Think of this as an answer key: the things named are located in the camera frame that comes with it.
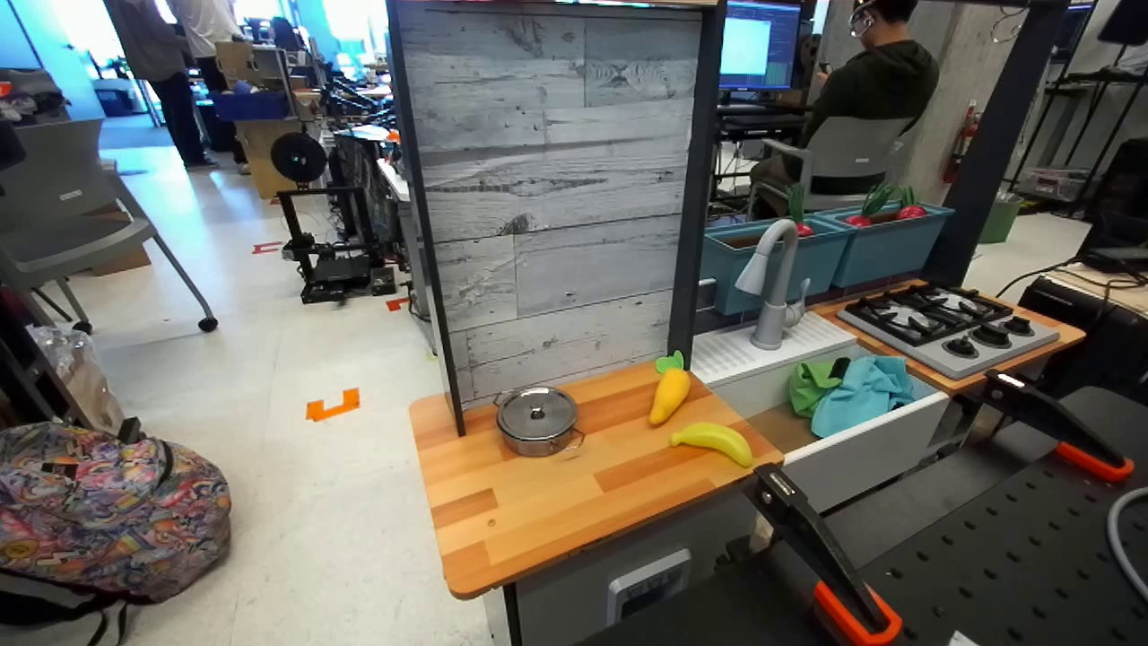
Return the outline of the yellow toy banana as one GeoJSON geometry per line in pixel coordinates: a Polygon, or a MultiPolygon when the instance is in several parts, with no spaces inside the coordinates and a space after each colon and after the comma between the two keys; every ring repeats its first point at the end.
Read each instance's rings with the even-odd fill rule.
{"type": "Polygon", "coordinates": [[[689,449],[721,451],[735,468],[753,462],[750,442],[735,426],[725,426],[725,424],[689,424],[689,426],[676,430],[671,442],[689,444],[689,449]]]}

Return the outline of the yellow toy corn cob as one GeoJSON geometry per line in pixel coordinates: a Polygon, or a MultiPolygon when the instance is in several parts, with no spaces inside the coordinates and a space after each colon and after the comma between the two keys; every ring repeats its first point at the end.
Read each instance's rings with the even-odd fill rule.
{"type": "Polygon", "coordinates": [[[652,426],[666,424],[682,411],[682,401],[689,400],[689,389],[694,389],[694,376],[686,369],[682,352],[659,356],[658,375],[659,375],[659,381],[658,381],[658,391],[651,401],[652,426]]]}

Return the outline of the wooden countertop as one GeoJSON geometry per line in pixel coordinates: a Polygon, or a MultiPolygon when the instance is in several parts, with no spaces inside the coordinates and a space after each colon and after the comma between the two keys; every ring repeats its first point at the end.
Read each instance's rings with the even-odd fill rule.
{"type": "Polygon", "coordinates": [[[679,449],[679,426],[725,424],[750,442],[757,468],[783,461],[704,381],[664,426],[645,424],[652,368],[568,381],[564,391],[579,401],[582,439],[557,457],[511,451],[490,406],[463,418],[452,418],[445,395],[408,406],[442,579],[457,601],[554,572],[745,476],[745,468],[721,451],[679,449]]]}

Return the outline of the grey wood-pattern back panel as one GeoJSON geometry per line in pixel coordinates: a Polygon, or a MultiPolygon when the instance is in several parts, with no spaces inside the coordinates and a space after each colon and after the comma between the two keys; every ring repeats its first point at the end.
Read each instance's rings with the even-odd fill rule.
{"type": "Polygon", "coordinates": [[[671,348],[721,0],[389,0],[447,426],[671,348]]]}

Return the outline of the grey toy faucet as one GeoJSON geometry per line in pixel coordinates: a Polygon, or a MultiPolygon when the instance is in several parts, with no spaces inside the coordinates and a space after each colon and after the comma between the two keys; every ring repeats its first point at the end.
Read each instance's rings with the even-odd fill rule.
{"type": "Polygon", "coordinates": [[[735,277],[735,289],[744,295],[757,295],[761,297],[761,316],[757,316],[757,327],[750,333],[750,346],[761,348],[761,352],[774,352],[802,316],[802,297],[788,297],[788,281],[794,281],[794,267],[798,267],[798,244],[800,244],[798,222],[794,218],[774,218],[757,237],[757,248],[753,248],[750,262],[735,277]]]}

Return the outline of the green cloth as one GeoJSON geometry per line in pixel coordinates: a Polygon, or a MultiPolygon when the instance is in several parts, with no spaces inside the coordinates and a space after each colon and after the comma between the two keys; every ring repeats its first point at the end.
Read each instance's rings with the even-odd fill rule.
{"type": "Polygon", "coordinates": [[[842,360],[800,363],[784,381],[788,411],[798,418],[812,418],[816,406],[839,389],[842,375],[848,375],[842,360]]]}

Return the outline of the left black orange clamp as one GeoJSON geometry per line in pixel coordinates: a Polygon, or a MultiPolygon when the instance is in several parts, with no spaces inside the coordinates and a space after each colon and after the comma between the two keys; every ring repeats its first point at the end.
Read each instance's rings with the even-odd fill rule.
{"type": "Polygon", "coordinates": [[[745,485],[753,511],[816,572],[812,608],[839,646],[898,646],[904,616],[860,579],[802,487],[783,468],[757,468],[745,485]]]}

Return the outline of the grey office chair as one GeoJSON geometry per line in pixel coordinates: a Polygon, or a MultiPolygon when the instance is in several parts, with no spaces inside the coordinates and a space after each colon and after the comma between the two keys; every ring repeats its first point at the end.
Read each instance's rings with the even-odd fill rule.
{"type": "Polygon", "coordinates": [[[800,200],[802,211],[859,206],[887,183],[904,134],[904,119],[832,116],[802,145],[765,141],[772,157],[798,163],[800,173],[765,175],[750,196],[772,211],[784,211],[788,200],[800,200]]]}

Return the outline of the right teal planter box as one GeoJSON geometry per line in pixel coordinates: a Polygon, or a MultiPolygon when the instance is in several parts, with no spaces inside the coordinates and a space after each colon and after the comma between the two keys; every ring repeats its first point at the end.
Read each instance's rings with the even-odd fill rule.
{"type": "Polygon", "coordinates": [[[887,218],[859,226],[854,208],[816,211],[818,226],[829,226],[848,237],[848,250],[839,258],[832,289],[851,290],[851,289],[920,274],[928,262],[932,244],[940,242],[947,218],[951,218],[947,208],[924,208],[921,216],[911,216],[911,218],[899,218],[898,211],[891,211],[887,218]]]}

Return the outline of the computer monitor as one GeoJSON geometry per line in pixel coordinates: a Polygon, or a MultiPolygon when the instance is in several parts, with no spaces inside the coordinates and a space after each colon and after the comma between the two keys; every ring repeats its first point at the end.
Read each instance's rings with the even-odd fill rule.
{"type": "Polygon", "coordinates": [[[731,98],[794,85],[800,9],[794,0],[727,0],[716,89],[731,98]]]}

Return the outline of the toy stove top burners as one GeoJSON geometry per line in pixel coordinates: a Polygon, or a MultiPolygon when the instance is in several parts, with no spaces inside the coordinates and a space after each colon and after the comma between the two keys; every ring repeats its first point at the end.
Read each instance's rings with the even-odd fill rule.
{"type": "Polygon", "coordinates": [[[1058,341],[1051,327],[1018,316],[1010,304],[932,284],[848,302],[839,319],[951,381],[999,369],[1058,341]]]}

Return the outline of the seated person in dark shirt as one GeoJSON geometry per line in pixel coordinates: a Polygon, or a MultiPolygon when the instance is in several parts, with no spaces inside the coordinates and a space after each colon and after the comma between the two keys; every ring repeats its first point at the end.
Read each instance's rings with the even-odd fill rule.
{"type": "Polygon", "coordinates": [[[914,125],[932,101],[935,59],[908,33],[920,0],[854,0],[860,51],[818,76],[806,135],[826,119],[899,119],[914,125]]]}

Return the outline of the colourful patterned backpack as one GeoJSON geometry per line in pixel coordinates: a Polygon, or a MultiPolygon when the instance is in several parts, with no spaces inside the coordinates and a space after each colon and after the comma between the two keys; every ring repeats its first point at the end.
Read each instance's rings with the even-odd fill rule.
{"type": "Polygon", "coordinates": [[[232,496],[202,451],[143,433],[0,433],[0,572],[160,603],[231,555],[232,496]]]}

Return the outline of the standing person dark pants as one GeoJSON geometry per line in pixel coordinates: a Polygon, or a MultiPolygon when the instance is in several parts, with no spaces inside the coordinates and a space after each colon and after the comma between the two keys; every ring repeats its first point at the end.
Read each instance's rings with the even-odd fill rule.
{"type": "Polygon", "coordinates": [[[206,168],[208,153],[193,121],[182,36],[159,16],[155,0],[104,0],[127,65],[159,101],[167,135],[187,168],[206,168]]]}

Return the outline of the grey folding chair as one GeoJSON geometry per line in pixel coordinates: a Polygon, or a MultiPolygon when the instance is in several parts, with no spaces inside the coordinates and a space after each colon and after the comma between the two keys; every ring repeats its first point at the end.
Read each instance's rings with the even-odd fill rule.
{"type": "Polygon", "coordinates": [[[4,125],[4,153],[0,281],[8,289],[37,295],[43,284],[57,284],[79,316],[79,329],[88,329],[88,316],[68,281],[155,242],[202,304],[197,329],[213,333],[220,327],[208,297],[139,208],[122,173],[102,157],[98,119],[4,125]]]}

